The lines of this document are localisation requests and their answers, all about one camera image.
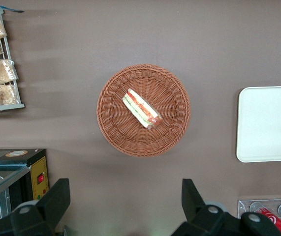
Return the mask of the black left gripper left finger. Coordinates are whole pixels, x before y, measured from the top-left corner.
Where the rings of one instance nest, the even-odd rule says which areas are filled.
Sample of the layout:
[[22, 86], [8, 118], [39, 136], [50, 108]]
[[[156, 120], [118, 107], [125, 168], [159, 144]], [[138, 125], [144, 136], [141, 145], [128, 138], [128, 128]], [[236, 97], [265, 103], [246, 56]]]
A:
[[14, 235], [53, 236], [69, 205], [69, 179], [60, 178], [36, 204], [15, 209], [10, 216]]

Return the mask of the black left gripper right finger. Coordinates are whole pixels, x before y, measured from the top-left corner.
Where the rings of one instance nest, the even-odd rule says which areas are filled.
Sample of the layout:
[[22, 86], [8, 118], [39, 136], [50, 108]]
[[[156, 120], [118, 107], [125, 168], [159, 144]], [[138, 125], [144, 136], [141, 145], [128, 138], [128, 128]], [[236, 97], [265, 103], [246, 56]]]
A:
[[174, 236], [239, 236], [240, 222], [216, 205], [207, 205], [191, 179], [182, 180], [182, 208], [186, 217]]

